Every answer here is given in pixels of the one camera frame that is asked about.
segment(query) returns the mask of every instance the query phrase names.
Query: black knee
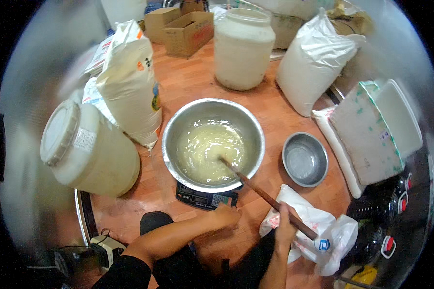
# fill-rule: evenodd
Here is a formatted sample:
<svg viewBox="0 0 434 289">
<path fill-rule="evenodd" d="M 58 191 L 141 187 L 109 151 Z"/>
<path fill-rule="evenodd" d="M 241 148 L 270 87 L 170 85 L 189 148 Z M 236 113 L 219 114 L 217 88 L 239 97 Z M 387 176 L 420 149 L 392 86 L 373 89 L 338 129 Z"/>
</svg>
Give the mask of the black knee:
<svg viewBox="0 0 434 289">
<path fill-rule="evenodd" d="M 145 213 L 140 221 L 140 235 L 173 222 L 174 220 L 164 212 L 155 211 Z"/>
</svg>

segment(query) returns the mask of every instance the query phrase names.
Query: stainless steel bowl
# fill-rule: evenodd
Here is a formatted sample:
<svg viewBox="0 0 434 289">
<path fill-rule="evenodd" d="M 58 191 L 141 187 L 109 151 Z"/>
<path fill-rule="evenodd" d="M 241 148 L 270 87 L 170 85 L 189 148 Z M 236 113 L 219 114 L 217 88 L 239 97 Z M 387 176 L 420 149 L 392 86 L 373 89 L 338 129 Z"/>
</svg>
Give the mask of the stainless steel bowl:
<svg viewBox="0 0 434 289">
<path fill-rule="evenodd" d="M 292 180 L 302 187 L 315 187 L 328 172 L 328 155 L 315 136 L 296 132 L 283 146 L 283 165 Z"/>
<path fill-rule="evenodd" d="M 185 186 L 206 193 L 220 193 L 242 185 L 239 179 L 233 179 L 220 185 L 196 182 L 187 177 L 179 167 L 177 160 L 177 142 L 187 128 L 197 119 L 228 120 L 243 139 L 246 163 L 240 169 L 248 178 L 254 176 L 265 153 L 265 137 L 262 128 L 254 117 L 242 105 L 225 99 L 198 99 L 186 104 L 170 119 L 162 136 L 162 157 L 170 173 Z"/>
</svg>

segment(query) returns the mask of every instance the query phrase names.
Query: person's hand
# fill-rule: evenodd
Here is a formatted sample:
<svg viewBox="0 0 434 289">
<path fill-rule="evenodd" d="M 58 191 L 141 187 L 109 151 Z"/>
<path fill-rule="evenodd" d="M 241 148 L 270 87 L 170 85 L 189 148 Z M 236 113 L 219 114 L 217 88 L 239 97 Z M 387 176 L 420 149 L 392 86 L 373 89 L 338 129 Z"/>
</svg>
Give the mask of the person's hand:
<svg viewBox="0 0 434 289">
<path fill-rule="evenodd" d="M 296 232 L 298 231 L 289 222 L 288 211 L 290 211 L 295 217 L 300 219 L 299 215 L 293 207 L 289 206 L 284 202 L 280 202 L 280 221 L 279 226 L 275 231 L 275 244 L 277 249 L 280 250 L 289 250 L 291 248 L 291 243 L 294 241 Z"/>
<path fill-rule="evenodd" d="M 209 224 L 212 230 L 223 228 L 234 230 L 238 228 L 238 221 L 241 215 L 242 212 L 236 207 L 220 203 L 217 209 L 208 213 Z"/>
</svg>

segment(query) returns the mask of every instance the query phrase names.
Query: black sleeve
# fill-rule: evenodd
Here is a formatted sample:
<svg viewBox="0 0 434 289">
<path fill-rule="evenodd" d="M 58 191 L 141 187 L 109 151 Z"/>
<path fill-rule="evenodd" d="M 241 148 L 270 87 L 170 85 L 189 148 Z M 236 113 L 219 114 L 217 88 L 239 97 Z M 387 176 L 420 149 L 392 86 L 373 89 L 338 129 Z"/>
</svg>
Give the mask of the black sleeve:
<svg viewBox="0 0 434 289">
<path fill-rule="evenodd" d="M 132 256 L 120 256 L 92 289 L 147 289 L 151 269 L 143 261 Z"/>
</svg>

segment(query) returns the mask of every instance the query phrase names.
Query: digital scale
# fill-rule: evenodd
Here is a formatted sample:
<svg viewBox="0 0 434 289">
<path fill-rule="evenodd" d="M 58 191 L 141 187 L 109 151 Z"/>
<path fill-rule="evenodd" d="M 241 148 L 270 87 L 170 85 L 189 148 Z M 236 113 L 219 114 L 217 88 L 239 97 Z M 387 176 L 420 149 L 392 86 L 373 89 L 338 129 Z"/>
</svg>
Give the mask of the digital scale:
<svg viewBox="0 0 434 289">
<path fill-rule="evenodd" d="M 243 185 L 223 193 L 212 194 L 193 190 L 184 184 L 177 182 L 175 198 L 195 208 L 212 211 L 217 209 L 219 203 L 224 203 L 232 207 L 236 206 L 238 193 L 235 191 L 240 190 L 242 187 Z"/>
</svg>

